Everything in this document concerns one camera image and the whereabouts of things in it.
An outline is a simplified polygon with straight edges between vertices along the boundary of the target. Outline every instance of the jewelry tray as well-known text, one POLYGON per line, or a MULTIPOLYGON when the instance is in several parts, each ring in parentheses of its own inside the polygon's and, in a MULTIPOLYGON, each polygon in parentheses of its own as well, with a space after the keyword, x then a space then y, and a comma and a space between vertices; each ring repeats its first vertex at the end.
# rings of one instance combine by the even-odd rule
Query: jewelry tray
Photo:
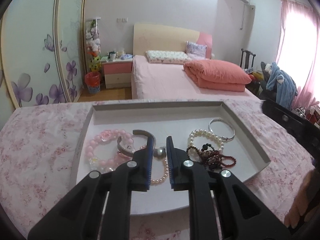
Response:
MULTIPOLYGON (((166 138, 172 136, 174 146, 186 150, 189 134, 196 129, 208 130, 208 124, 214 118, 222 118, 235 129, 235 138, 224 144, 222 154, 236 158, 236 165, 229 170, 238 179, 244 182, 269 165, 271 161, 257 140, 221 101, 117 103, 93 106, 89 111, 77 144, 69 188, 74 187, 90 172, 84 145, 103 130, 124 129, 129 133, 135 129, 146 130, 156 137, 156 147, 165 146, 166 138)), ((233 130, 225 123, 214 122, 211 127, 218 136, 233 135, 233 130)), ((134 136, 133 139, 135 150, 139 150, 147 141, 144 136, 134 136)), ((217 148, 209 139, 197 137, 194 140, 194 145, 199 149, 205 143, 211 143, 217 148)), ((113 140, 107 145, 97 146, 94 154, 107 160, 116 152, 117 143, 113 140)), ((162 162, 153 160, 152 179, 161 178, 163 174, 162 162)), ((132 215, 168 212, 187 206, 188 192, 174 192, 169 178, 162 184, 152 184, 148 192, 132 192, 132 215)))

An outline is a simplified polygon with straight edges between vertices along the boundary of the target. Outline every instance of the pink drawer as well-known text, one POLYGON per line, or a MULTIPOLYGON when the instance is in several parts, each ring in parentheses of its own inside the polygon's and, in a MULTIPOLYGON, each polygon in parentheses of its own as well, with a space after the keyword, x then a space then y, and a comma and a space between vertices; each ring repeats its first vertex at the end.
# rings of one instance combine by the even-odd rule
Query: pink drawer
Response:
POLYGON ((104 64, 103 70, 105 75, 131 73, 132 62, 104 64))

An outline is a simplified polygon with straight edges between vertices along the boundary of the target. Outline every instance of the drawer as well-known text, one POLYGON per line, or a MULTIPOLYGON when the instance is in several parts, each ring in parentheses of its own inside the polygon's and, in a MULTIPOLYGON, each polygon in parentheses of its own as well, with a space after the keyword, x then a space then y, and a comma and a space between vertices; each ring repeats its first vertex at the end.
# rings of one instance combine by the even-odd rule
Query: drawer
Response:
POLYGON ((104 64, 103 70, 105 75, 131 73, 132 62, 104 64))
POLYGON ((119 88, 131 86, 131 73, 104 75, 106 88, 119 88))

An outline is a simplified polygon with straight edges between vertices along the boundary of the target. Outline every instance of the wooden floor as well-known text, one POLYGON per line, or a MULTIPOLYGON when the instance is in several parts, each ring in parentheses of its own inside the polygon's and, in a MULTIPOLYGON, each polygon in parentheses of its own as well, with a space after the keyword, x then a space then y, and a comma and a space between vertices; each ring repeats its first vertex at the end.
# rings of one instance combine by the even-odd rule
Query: wooden floor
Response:
POLYGON ((101 85, 101 91, 96 94, 90 94, 88 89, 85 87, 78 102, 124 99, 132 99, 131 88, 106 89, 104 85, 101 85))

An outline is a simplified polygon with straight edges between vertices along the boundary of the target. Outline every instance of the folded blanket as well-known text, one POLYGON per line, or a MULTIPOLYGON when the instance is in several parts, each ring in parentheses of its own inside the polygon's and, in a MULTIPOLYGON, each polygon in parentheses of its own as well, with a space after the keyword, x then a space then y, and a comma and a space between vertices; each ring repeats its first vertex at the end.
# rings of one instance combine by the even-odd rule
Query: folded blanket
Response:
POLYGON ((251 78, 242 68, 223 60, 193 60, 183 65, 187 76, 198 87, 244 92, 251 78))
POLYGON ((245 85, 242 84, 232 84, 232 83, 215 83, 204 80, 201 77, 194 75, 188 68, 184 70, 188 77, 200 88, 208 88, 214 90, 223 90, 223 91, 235 91, 235 92, 244 92, 245 85))

